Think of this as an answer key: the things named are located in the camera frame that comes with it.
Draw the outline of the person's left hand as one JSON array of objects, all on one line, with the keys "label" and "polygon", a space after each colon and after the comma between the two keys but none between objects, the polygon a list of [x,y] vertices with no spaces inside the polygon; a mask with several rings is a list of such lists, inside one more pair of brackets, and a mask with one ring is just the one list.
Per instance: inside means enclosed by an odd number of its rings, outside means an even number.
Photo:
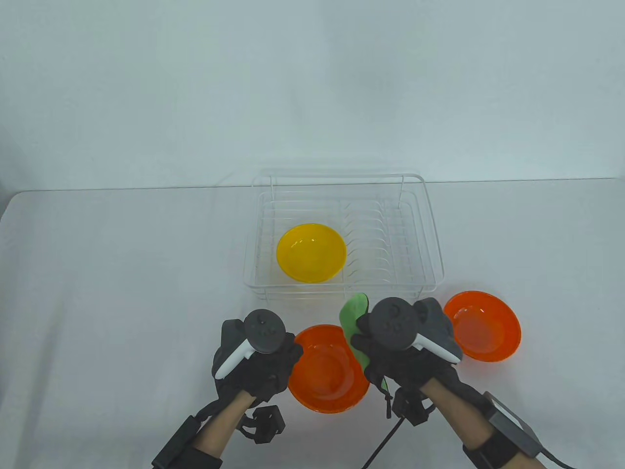
[{"label": "person's left hand", "polygon": [[227,377],[216,379],[217,395],[229,404],[243,391],[255,398],[250,408],[266,403],[286,390],[302,355],[303,347],[295,342],[295,335],[288,332],[274,353],[254,353],[249,359],[243,359]]}]

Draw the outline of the person's right hand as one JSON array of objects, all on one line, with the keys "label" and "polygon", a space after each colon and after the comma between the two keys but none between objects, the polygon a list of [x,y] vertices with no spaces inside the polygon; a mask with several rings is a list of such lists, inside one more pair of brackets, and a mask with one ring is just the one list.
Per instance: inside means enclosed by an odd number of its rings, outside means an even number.
[{"label": "person's right hand", "polygon": [[392,351],[375,341],[369,330],[368,313],[359,317],[356,325],[360,332],[352,336],[350,343],[369,358],[365,375],[376,386],[381,384],[382,378],[391,378],[401,388],[431,397],[436,384],[447,389],[462,384],[451,364],[428,350],[410,347]]}]

